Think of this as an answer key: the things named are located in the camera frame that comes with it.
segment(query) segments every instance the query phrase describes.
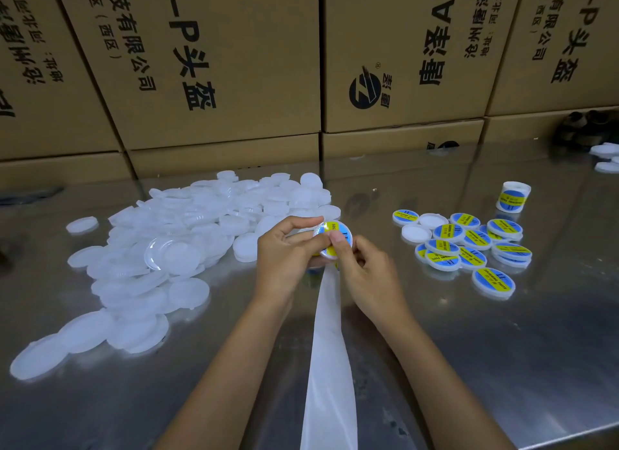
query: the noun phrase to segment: left hand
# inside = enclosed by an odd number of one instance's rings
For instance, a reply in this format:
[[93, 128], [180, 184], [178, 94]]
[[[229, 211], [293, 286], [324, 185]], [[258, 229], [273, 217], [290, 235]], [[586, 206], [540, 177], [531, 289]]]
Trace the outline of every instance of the left hand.
[[308, 267], [324, 266], [322, 256], [313, 257], [331, 244], [325, 233], [313, 231], [288, 235], [293, 228], [315, 227], [323, 217], [286, 217], [258, 239], [256, 294], [258, 301], [290, 308], [292, 293]]

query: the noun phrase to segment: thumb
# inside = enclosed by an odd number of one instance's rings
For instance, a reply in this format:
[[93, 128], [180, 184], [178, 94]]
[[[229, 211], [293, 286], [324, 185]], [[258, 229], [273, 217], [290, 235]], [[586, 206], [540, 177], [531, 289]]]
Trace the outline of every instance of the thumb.
[[355, 259], [355, 255], [352, 252], [350, 244], [344, 238], [344, 235], [339, 230], [332, 230], [327, 232], [333, 245], [338, 259], [341, 261], [342, 267], [345, 272], [352, 274], [355, 270], [360, 269]]

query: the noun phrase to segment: hand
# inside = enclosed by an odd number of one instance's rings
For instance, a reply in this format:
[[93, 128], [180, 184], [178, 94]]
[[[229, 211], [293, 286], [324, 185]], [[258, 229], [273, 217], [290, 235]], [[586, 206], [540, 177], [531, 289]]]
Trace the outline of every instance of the hand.
[[328, 233], [350, 294], [372, 323], [381, 330], [396, 321], [412, 319], [389, 255], [363, 236], [354, 237], [352, 249], [341, 232]]
[[258, 239], [256, 299], [290, 308], [292, 293], [306, 269], [329, 262], [322, 256], [312, 257], [331, 244], [325, 233], [313, 236], [313, 231], [304, 231], [286, 236], [293, 228], [315, 227], [323, 219], [286, 217]]

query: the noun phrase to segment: metal work surface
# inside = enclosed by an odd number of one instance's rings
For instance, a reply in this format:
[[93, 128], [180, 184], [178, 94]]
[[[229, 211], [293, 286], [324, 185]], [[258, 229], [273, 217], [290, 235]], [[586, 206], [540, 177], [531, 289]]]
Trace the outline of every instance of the metal work surface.
[[[460, 377], [518, 448], [545, 446], [619, 422], [619, 177], [592, 171], [588, 155], [552, 156], [539, 145], [462, 147], [327, 161], [332, 203], [352, 234], [396, 260], [407, 301]], [[241, 179], [318, 165], [238, 170]], [[104, 244], [106, 218], [151, 187], [179, 187], [212, 174], [66, 188], [0, 210], [0, 448], [150, 448], [197, 383], [248, 304], [254, 264], [229, 252], [198, 277], [211, 300], [171, 315], [164, 343], [130, 357], [107, 344], [70, 356], [48, 376], [19, 382], [12, 359], [29, 342], [101, 307], [85, 272], [66, 258]], [[503, 181], [529, 183], [517, 222], [530, 267], [510, 274], [507, 301], [483, 297], [470, 274], [441, 279], [421, 265], [391, 223], [396, 209], [495, 217]], [[101, 227], [70, 236], [71, 220]], [[269, 361], [243, 448], [298, 448], [319, 275], [307, 274]], [[342, 329], [355, 382], [360, 449], [425, 449], [425, 425], [398, 362], [342, 292]]]

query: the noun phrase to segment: forearm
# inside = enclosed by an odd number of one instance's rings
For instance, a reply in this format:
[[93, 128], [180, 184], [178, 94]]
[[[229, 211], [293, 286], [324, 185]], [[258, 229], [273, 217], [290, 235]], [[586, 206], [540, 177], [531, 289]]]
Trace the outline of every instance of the forearm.
[[238, 448], [286, 312], [250, 303], [155, 450]]
[[408, 377], [437, 450], [515, 448], [412, 317], [379, 329]]

